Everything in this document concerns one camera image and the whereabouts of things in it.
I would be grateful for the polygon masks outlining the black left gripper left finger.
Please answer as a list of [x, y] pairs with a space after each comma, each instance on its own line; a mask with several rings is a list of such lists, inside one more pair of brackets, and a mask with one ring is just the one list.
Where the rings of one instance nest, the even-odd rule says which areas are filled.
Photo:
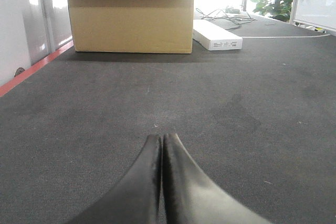
[[161, 158], [161, 137], [149, 135], [121, 180], [68, 222], [156, 223], [161, 191]]

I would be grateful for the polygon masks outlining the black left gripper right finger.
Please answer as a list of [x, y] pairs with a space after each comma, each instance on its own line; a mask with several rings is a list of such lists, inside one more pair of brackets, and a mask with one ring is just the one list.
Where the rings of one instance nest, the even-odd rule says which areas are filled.
[[168, 223], [268, 223], [213, 182], [175, 133], [163, 138], [162, 183]]

